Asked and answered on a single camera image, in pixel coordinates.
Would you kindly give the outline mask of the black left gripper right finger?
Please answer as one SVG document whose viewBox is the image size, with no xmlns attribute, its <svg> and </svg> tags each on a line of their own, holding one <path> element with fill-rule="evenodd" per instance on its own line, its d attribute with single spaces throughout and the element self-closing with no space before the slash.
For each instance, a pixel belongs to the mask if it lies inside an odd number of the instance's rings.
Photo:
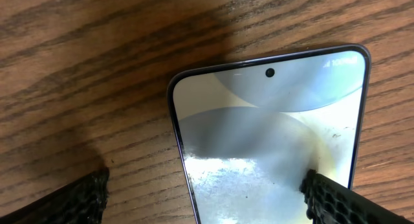
<svg viewBox="0 0 414 224">
<path fill-rule="evenodd" d="M 300 192 L 313 224 L 413 224 L 316 170 L 307 172 Z"/>
</svg>

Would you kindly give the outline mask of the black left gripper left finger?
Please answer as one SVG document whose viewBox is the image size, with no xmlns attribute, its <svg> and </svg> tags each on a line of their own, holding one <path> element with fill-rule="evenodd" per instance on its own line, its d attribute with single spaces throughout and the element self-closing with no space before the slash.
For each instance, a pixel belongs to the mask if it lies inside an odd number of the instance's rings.
<svg viewBox="0 0 414 224">
<path fill-rule="evenodd" d="M 1 217 L 2 224 L 101 223 L 107 205 L 109 169 L 101 168 Z"/>
</svg>

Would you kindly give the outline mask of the smartphone with lit screen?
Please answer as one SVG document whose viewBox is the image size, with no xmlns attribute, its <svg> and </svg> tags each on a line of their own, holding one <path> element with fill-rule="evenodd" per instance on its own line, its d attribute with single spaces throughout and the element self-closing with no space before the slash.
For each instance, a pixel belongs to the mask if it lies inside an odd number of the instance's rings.
<svg viewBox="0 0 414 224">
<path fill-rule="evenodd" d="M 307 223 L 316 170 L 353 183 L 371 55 L 345 44 L 202 67 L 168 85 L 197 223 Z"/>
</svg>

